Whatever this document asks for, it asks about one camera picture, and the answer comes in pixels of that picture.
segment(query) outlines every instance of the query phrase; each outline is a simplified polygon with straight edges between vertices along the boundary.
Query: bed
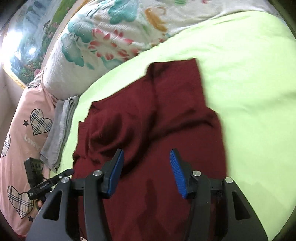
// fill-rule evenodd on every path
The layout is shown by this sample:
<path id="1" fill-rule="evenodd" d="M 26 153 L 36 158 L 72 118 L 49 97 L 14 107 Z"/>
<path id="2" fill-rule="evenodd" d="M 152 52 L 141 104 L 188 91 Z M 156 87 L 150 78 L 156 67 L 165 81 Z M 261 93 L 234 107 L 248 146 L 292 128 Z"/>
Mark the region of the bed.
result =
<path id="1" fill-rule="evenodd" d="M 273 240 L 296 204 L 296 40 L 287 24 L 269 13 L 237 12 L 202 21 L 108 71 L 89 88 L 83 86 L 82 93 L 87 90 L 74 113 L 58 173 L 73 165 L 78 124 L 93 101 L 144 76 L 150 63 L 191 58 L 199 66 L 207 106 L 222 125 L 228 175 Z"/>

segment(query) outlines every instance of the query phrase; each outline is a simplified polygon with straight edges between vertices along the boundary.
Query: pink pillow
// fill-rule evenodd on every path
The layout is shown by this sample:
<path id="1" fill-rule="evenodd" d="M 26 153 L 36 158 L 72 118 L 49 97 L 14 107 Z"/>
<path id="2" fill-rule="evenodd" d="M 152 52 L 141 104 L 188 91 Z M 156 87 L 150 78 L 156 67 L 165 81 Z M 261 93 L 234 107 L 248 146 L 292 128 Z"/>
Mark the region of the pink pillow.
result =
<path id="1" fill-rule="evenodd" d="M 49 134 L 54 118 L 56 99 L 44 88 L 41 72 L 26 87 L 0 157 L 0 209 L 13 230 L 25 236 L 37 214 L 24 161 L 39 158 L 40 150 Z M 43 167 L 43 175 L 49 177 L 49 168 Z"/>

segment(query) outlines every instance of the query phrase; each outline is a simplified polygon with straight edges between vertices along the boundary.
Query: red cloth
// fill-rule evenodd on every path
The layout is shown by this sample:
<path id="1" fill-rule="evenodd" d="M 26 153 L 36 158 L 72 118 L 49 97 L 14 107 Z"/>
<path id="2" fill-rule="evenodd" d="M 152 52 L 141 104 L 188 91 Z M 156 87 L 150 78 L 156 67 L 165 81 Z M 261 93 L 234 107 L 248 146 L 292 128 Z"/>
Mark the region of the red cloth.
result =
<path id="1" fill-rule="evenodd" d="M 17 236 L 20 238 L 20 241 L 25 241 L 26 240 L 26 237 L 25 236 L 22 236 L 20 234 L 17 234 Z"/>
<path id="2" fill-rule="evenodd" d="M 113 240 L 180 241 L 190 204 L 178 193 L 170 150 L 208 177 L 226 175 L 221 127 L 205 105 L 195 59 L 153 63 L 146 76 L 92 103 L 79 124 L 73 178 L 102 167 L 117 148 L 125 164 L 115 194 L 104 201 Z M 85 234 L 82 204 L 79 212 Z"/>

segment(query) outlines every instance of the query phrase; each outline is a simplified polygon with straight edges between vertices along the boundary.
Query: metal screw head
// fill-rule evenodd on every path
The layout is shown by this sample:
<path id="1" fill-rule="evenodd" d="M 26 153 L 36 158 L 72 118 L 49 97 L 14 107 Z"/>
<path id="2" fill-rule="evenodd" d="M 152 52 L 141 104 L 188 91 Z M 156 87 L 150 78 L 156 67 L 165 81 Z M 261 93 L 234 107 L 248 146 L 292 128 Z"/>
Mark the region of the metal screw head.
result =
<path id="1" fill-rule="evenodd" d="M 195 177 L 199 177 L 202 173 L 200 171 L 193 171 L 192 174 L 195 176 Z"/>
<path id="2" fill-rule="evenodd" d="M 100 175 L 102 175 L 102 171 L 101 170 L 96 170 L 96 171 L 94 171 L 94 176 L 100 176 Z"/>
<path id="3" fill-rule="evenodd" d="M 233 179 L 231 177 L 226 177 L 225 178 L 225 182 L 232 183 L 233 182 Z"/>
<path id="4" fill-rule="evenodd" d="M 63 177 L 62 178 L 62 183 L 67 183 L 69 182 L 70 178 L 69 177 Z"/>

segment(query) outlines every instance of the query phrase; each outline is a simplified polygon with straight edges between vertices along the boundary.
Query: folded towel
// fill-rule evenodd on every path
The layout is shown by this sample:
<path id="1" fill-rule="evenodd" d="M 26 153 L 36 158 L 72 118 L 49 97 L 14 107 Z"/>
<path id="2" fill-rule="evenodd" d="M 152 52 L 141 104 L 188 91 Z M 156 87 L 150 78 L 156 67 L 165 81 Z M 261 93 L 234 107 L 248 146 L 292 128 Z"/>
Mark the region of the folded towel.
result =
<path id="1" fill-rule="evenodd" d="M 55 173 L 61 162 L 62 151 L 70 132 L 72 117 L 78 99 L 78 96 L 74 96 L 68 100 L 57 102 L 52 128 L 40 151 L 40 160 Z"/>

